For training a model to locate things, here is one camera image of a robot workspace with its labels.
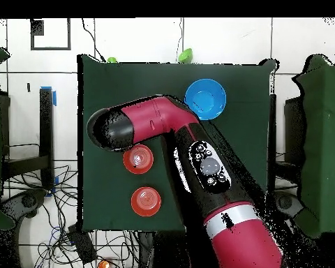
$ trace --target green table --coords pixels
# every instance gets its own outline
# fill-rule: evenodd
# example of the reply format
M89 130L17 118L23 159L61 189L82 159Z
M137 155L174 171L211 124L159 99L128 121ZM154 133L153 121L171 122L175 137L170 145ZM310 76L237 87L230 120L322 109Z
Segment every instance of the green table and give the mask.
M78 56L79 96L83 125L83 230L183 230L176 194L165 169L161 141L147 145L154 154L148 173L131 174L123 165L123 154L104 151L91 143L87 121L96 111L154 94L184 99L188 86L211 78L226 90L227 105L214 124L262 189L267 185L267 129L269 123L269 76L274 60L259 66L198 64L103 64L87 55ZM142 186L155 188L162 197L159 212L140 217L131 209L131 195Z

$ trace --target blue bowl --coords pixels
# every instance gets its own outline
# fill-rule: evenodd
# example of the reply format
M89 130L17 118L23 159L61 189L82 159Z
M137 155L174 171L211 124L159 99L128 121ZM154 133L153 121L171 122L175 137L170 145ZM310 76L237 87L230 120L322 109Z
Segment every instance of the blue bowl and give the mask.
M215 119L226 105L226 92L215 80L200 79L192 83L185 94L185 104L200 120Z

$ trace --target orange object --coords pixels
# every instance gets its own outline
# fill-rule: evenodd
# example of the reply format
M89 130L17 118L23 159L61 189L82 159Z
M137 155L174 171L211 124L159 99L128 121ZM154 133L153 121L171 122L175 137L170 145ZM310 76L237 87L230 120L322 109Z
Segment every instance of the orange object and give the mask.
M153 153L143 144L135 145L129 151L124 152L123 155L124 166L133 174L144 174L150 170L153 161Z
M98 268L110 268L108 261L102 260L98 263Z
M131 207L139 216L150 217L155 215L160 209L160 205L161 197L158 191L151 187L141 187L131 197Z

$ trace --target cable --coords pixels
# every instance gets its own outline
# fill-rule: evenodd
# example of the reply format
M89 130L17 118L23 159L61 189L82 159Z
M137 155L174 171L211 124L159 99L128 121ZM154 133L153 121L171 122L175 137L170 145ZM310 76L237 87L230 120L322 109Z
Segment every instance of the cable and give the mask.
M102 60L103 63L106 63L106 60L104 60L104 57L102 56L102 54L100 54L100 52L97 50L97 47L96 47L96 41L94 40L94 37L93 35L91 34L90 31L88 31L84 25L84 20L82 19L82 24L83 24L83 29L88 32L89 35L91 35L92 39L93 39L93 42L94 42L94 50L97 51L97 53L99 54L100 56L100 59Z
M73 186L68 185L66 182L69 179L71 179L72 177L74 177L78 173L78 171L70 170L69 165L65 165L65 166L62 166L62 167L55 167L54 169L58 169L58 168L66 168L66 170L64 172L62 172L61 174L58 174L56 176L56 177L58 177L58 176L61 176L61 175L64 174L63 180L60 183L54 185L54 188L56 189L56 192L52 193L53 198L54 198L54 203L55 203L56 208L57 208L57 217L58 217L59 225L58 226L53 226L53 224L51 222L52 213L50 213L48 211L47 207L43 204L43 208L46 211L46 214L47 214L47 217L48 217L48 222L49 222L49 224L52 228L52 233L51 233L51 237L50 237L48 245L46 243L41 243L41 244L38 245L39 257L38 257L38 259L35 263L34 268L46 268L46 267L52 268L52 264L58 264L58 265L69 264L70 268L74 268L73 263L82 261L81 259L79 259L79 257L75 258L74 260L71 260L68 257L69 253L76 252L77 250L76 250L76 248L72 248L72 247L68 248L67 247L67 245L69 245L70 242L69 242L69 239L67 237L67 232L66 232L66 229L65 229L66 228L66 217L65 217L64 212L62 210L62 208L65 205L71 206L71 207L77 206L76 204L71 204L71 203L68 202L71 198L74 199L74 200L77 200L77 193L76 192L71 192L71 191L65 191L64 189L75 188ZM16 178L13 178L13 179L15 180L16 184L25 185L29 188L42 188L42 186L38 185L37 182L30 182L29 183L26 180L25 177L32 177L34 179L37 179L38 181L41 181L39 176L36 173L32 172L31 174L33 174L33 175L22 174L21 175L22 181L20 181L19 179L16 179ZM63 193L62 197L59 197L57 195L57 193L59 193L60 191ZM112 249L112 251L114 252L110 243L112 241L114 241L115 239L118 239L120 237L124 237L124 242L121 244L121 252L120 252L121 255L119 256L117 253L114 252L115 255L117 256L117 259L112 259L112 260L118 260L119 262L121 262L123 268L126 268L124 263L132 255L132 266L131 266L131 268L134 268L135 261L138 264L140 264L140 260L139 260L139 258L137 258L136 254L135 254L135 251L137 251L137 248L133 243L132 235L135 237L135 239L137 240L139 245L141 245L141 246L143 246L143 245L141 244L140 240L137 239L134 232L129 232L128 231L128 233L129 233L129 237L127 237L126 233L123 231L123 235L120 235L118 237L115 237L114 239L111 239L110 241L107 241L107 244L104 247L109 246ZM128 256L126 258L123 258L123 247L126 247L127 250L128 250ZM66 257L67 261L63 262L62 260L60 260L62 257ZM114 268L121 268L119 265L117 265L117 264L115 264L115 263L113 263L109 260L108 260L108 262L110 262L112 265L114 265Z
M179 51L179 45L180 45L180 41L182 39L182 35L183 35L183 31L182 31L182 27L181 27L181 22L182 22L182 17L180 17L180 23L179 23L179 27L181 30L181 37L179 39L179 42L177 43L177 49L176 49L176 62L177 62L177 52Z
M139 245L141 245L143 248L145 248L146 251L149 251L148 247L145 246L145 245L140 241L140 239L135 235L135 232L133 232L133 236L134 236L135 240L137 241L137 243L138 243Z
M20 144L20 145L9 145L9 147L21 147L21 146L32 146L32 145L35 145L35 146L38 146L40 147L39 144Z
M298 185L289 186L289 187L280 187L280 188L275 188L274 191L292 189L292 188L296 188L296 187L298 187Z

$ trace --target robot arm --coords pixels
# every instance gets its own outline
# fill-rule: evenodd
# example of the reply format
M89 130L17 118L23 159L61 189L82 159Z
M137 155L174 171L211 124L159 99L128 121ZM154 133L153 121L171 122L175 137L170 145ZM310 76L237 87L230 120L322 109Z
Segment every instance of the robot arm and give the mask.
M173 132L188 187L221 268L280 268L282 255L232 167L199 119L170 96L134 100L92 115L94 144L121 151Z

